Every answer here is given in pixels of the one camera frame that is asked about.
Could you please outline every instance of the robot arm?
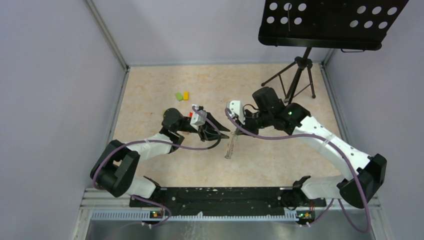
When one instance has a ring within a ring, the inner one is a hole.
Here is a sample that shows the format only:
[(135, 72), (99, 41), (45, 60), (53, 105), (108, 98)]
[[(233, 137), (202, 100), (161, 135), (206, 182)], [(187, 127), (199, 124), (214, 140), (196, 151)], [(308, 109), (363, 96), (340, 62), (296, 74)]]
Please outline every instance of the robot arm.
[(259, 129), (273, 126), (275, 129), (284, 131), (290, 136), (312, 134), (326, 139), (323, 142), (317, 138), (300, 137), (301, 141), (323, 155), (341, 172), (339, 176), (305, 176), (301, 180), (296, 181), (293, 187), (300, 188), (308, 199), (344, 199), (354, 207), (364, 207), (350, 169), (342, 156), (328, 145), (328, 142), (335, 144), (349, 157), (367, 201), (372, 198), (383, 184), (387, 164), (383, 156), (376, 154), (371, 157), (353, 148), (323, 127), (308, 110), (299, 104), (291, 103), (285, 106), (270, 87), (259, 89), (253, 93), (252, 97), (258, 107), (258, 111), (255, 113), (244, 110), (240, 101), (227, 103), (227, 108), (231, 110), (231, 117), (236, 119), (243, 129), (257, 135)]
[[(217, 122), (209, 112), (204, 111), (202, 106), (194, 105), (194, 107), (215, 124), (220, 131), (230, 131)], [(177, 109), (169, 108), (163, 114), (162, 129), (159, 133), (146, 138), (144, 143), (132, 144), (116, 152), (106, 165), (99, 170), (96, 179), (97, 185), (106, 189), (114, 197), (129, 194), (147, 199), (150, 198), (159, 185), (147, 177), (135, 176), (137, 165), (147, 159), (154, 158), (158, 155), (170, 154), (177, 150), (177, 146), (170, 144), (181, 145), (184, 137), (178, 134), (178, 132), (198, 133), (202, 142), (220, 141), (221, 138), (229, 138), (225, 134), (219, 136), (215, 129), (197, 113), (193, 113), (191, 117), (187, 117), (183, 116)], [(106, 156), (123, 144), (118, 140), (113, 140), (106, 146), (91, 170), (91, 179), (93, 179), (95, 172)]]

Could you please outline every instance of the gray wall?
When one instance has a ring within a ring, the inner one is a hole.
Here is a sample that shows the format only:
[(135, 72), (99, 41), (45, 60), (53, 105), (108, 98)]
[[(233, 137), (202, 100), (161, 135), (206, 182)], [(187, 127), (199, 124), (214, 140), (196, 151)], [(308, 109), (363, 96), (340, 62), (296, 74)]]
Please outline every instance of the gray wall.
[[(305, 51), (259, 43), (265, 0), (94, 3), (129, 65), (292, 62)], [(310, 58), (327, 51), (314, 48)]]
[(423, 9), (410, 0), (381, 50), (339, 51), (328, 67), (352, 144), (387, 158), (378, 194), (397, 239), (423, 231)]
[(69, 239), (123, 70), (82, 0), (2, 1), (0, 238)]

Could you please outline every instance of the black joint cover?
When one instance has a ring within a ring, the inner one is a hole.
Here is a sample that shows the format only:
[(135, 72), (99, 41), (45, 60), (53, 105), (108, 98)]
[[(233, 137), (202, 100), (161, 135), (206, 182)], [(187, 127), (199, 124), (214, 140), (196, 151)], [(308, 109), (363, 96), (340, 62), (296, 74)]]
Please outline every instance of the black joint cover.
[[(387, 160), (382, 155), (376, 154), (374, 157), (370, 158), (370, 162), (358, 174), (357, 177), (365, 193), (367, 203), (383, 185), (386, 175), (386, 166)], [(357, 185), (353, 179), (350, 181), (345, 179), (337, 184), (337, 187), (340, 189), (340, 195), (346, 202), (356, 208), (364, 208)]]
[(288, 135), (292, 135), (295, 128), (301, 127), (302, 120), (308, 116), (311, 116), (311, 113), (306, 110), (306, 108), (293, 102), (285, 107), (278, 118), (284, 119), (284, 132), (286, 132)]
[[(93, 179), (96, 170), (104, 159), (115, 149), (122, 146), (118, 140), (111, 141), (101, 154), (100, 158), (91, 170), (90, 178)], [(140, 155), (136, 151), (131, 151), (127, 147), (118, 150), (99, 171), (96, 183), (111, 193), (114, 197), (123, 195), (133, 182)], [(114, 161), (121, 162), (119, 166), (114, 165)]]

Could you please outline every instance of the black mounting base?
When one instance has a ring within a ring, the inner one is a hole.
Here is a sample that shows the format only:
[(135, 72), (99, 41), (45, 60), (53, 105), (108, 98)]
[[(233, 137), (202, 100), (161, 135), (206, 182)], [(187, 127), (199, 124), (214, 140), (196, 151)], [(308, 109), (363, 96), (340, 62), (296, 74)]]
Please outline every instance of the black mounting base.
[[(281, 216), (285, 208), (325, 207), (293, 187), (158, 187), (149, 200), (168, 207), (173, 216)], [(132, 208), (153, 207), (131, 199)]]
[[(284, 102), (285, 103), (292, 103), (292, 100), (294, 97), (299, 95), (301, 92), (303, 92), (306, 88), (310, 86), (310, 90), (312, 91), (312, 98), (316, 98), (315, 95), (315, 89), (314, 89), (314, 83), (312, 82), (312, 73), (311, 68), (313, 66), (312, 60), (308, 58), (309, 53), (311, 52), (311, 47), (307, 47), (305, 53), (303, 54), (303, 57), (297, 56), (294, 59), (294, 62), (292, 62), (290, 65), (285, 67), (283, 70), (277, 72), (274, 76), (272, 76), (270, 79), (266, 80), (261, 84), (261, 86), (265, 86), (267, 83), (271, 82), (276, 77), (279, 78), (279, 81), (281, 83), (282, 91), (284, 93)], [(286, 93), (286, 89), (284, 88), (283, 79), (281, 78), (281, 74), (283, 74), (285, 71), (293, 67), (295, 64), (297, 64), (297, 71), (294, 75), (293, 81), (291, 82), (290, 88), (288, 89), (288, 92)], [(302, 72), (304, 69), (307, 69), (307, 74), (309, 77), (309, 84), (305, 86), (302, 90), (300, 90), (298, 93), (295, 94), (296, 88), (299, 84), (299, 79), (301, 78)]]

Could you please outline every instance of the metal frame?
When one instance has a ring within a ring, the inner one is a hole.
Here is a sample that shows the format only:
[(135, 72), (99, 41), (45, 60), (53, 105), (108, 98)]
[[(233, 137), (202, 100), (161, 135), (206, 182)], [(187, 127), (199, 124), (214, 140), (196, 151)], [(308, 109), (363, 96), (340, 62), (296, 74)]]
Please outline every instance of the metal frame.
[(104, 40), (106, 41), (107, 45), (109, 46), (110, 50), (112, 51), (113, 55), (115, 55), (116, 59), (119, 61), (119, 64), (121, 67), (127, 71), (128, 70), (128, 64), (125, 61), (124, 57), (122, 56), (118, 45), (116, 44), (114, 38), (112, 37), (111, 33), (108, 30), (108, 27), (106, 26), (105, 22), (102, 19), (102, 16), (100, 15), (99, 11), (97, 10), (96, 5), (94, 4), (93, 0), (83, 0), (87, 9), (90, 11), (91, 16), (93, 17), (95, 23), (97, 24), (98, 29), (100, 30), (101, 34), (104, 37)]
[(120, 90), (119, 90), (118, 100), (116, 102), (116, 106), (115, 106), (114, 111), (113, 111), (112, 123), (110, 125), (109, 133), (107, 135), (107, 142), (105, 143), (106, 145), (110, 141), (112, 141), (113, 137), (114, 137), (115, 128), (116, 128), (117, 122), (118, 122), (118, 115), (119, 115), (119, 112), (120, 112), (120, 109), (121, 109), (122, 100), (124, 98), (125, 88), (127, 87), (128, 77), (130, 76), (130, 69), (131, 68), (127, 68), (127, 70), (125, 71), (125, 75), (123, 77), (123, 80), (122, 80), (122, 85), (121, 85)]

